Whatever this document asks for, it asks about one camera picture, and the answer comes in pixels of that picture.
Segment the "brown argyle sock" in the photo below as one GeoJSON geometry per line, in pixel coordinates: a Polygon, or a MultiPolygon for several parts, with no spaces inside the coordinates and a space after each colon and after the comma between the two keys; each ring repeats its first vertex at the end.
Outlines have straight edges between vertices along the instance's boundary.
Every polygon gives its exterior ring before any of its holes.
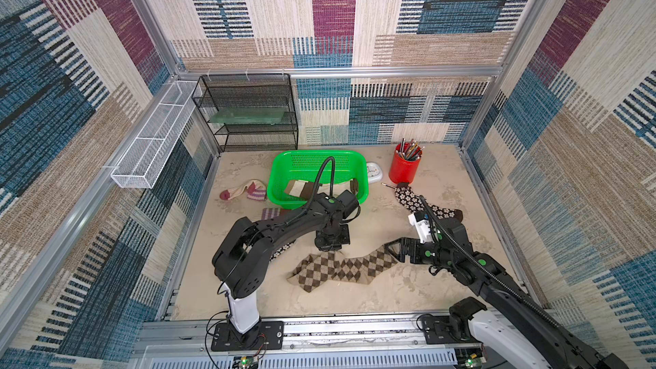
{"type": "Polygon", "coordinates": [[[369,285],[377,276],[396,266],[398,261],[385,249],[377,248],[362,257],[338,259],[332,280],[369,285]]]}
{"type": "Polygon", "coordinates": [[[339,252],[321,252],[304,258],[290,273],[287,281],[311,293],[327,281],[336,278],[343,256],[339,252]]]}

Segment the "cream brown striped sock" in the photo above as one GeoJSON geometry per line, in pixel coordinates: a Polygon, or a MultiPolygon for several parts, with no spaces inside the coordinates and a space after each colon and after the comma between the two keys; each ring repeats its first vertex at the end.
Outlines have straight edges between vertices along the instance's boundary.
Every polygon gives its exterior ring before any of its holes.
{"type": "Polygon", "coordinates": [[[337,197],[344,191],[350,191],[354,195],[357,195],[359,189],[357,179],[351,179],[343,183],[334,184],[333,186],[330,186],[329,183],[318,183],[317,191],[314,191],[314,186],[316,184],[311,181],[291,180],[285,188],[285,194],[308,201],[312,196],[321,193],[325,193],[327,196],[337,197]]]}

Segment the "dark floral pattern sock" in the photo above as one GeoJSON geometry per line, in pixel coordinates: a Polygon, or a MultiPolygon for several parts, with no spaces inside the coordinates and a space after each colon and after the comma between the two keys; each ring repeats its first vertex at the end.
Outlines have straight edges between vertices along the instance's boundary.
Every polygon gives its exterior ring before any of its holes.
{"type": "MultiPolygon", "coordinates": [[[[411,213],[422,211],[424,209],[420,196],[416,194],[408,183],[401,183],[395,187],[396,200],[411,213]]],[[[459,209],[443,208],[437,205],[430,205],[433,213],[439,219],[454,218],[463,221],[464,215],[459,209]]]]}

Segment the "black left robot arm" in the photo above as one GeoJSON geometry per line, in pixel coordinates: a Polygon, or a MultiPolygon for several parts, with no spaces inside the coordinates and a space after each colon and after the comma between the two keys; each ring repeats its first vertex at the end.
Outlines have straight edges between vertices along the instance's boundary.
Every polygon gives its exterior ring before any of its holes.
{"type": "Polygon", "coordinates": [[[331,280],[366,285],[395,266],[384,247],[363,257],[339,254],[350,243],[349,223],[359,213],[357,197],[343,191],[337,197],[317,193],[300,208],[271,219],[237,220],[212,258],[220,292],[228,301],[228,321],[217,326],[212,349],[257,349],[270,338],[262,327],[256,291],[275,255],[310,232],[319,254],[307,256],[291,274],[306,292],[331,280]]]}

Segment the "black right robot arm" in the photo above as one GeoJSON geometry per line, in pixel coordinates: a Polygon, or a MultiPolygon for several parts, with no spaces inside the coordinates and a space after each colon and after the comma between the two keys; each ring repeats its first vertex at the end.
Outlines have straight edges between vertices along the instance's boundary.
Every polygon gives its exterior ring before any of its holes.
{"type": "Polygon", "coordinates": [[[473,249],[466,227],[418,212],[409,217],[417,237],[387,243],[399,262],[427,265],[431,274],[450,273],[471,290],[449,309],[451,338],[489,346],[516,368],[625,368],[614,354],[584,343],[522,291],[492,256],[473,249]]]}

